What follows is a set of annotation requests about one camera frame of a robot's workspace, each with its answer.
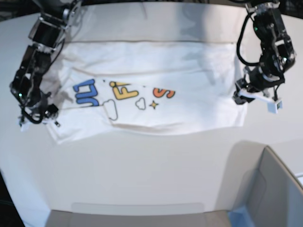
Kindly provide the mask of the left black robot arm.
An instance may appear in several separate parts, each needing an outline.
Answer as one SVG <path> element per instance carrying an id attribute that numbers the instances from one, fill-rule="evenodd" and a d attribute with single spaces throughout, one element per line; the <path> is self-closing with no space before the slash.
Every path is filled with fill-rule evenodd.
<path id="1" fill-rule="evenodd" d="M 277 101 L 277 89 L 285 82 L 284 73 L 295 64 L 296 53 L 288 35 L 278 0 L 245 0 L 247 15 L 237 41 L 236 53 L 244 64 L 243 78 L 236 81 L 233 99 L 243 105 L 259 98 L 268 98 L 268 89 L 274 89 L 273 101 Z M 248 20 L 260 40 L 261 55 L 258 62 L 247 62 L 241 56 L 241 42 Z"/>

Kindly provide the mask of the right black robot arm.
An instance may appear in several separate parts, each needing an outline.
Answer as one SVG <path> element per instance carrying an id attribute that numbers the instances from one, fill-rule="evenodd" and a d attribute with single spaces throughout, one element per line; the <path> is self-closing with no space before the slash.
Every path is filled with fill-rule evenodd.
<path id="1" fill-rule="evenodd" d="M 36 0 L 34 3 L 40 8 L 40 14 L 28 36 L 32 44 L 27 46 L 9 88 L 21 110 L 20 127 L 49 122 L 60 126 L 56 121 L 59 109 L 49 101 L 52 93 L 44 92 L 40 85 L 61 53 L 82 1 Z"/>

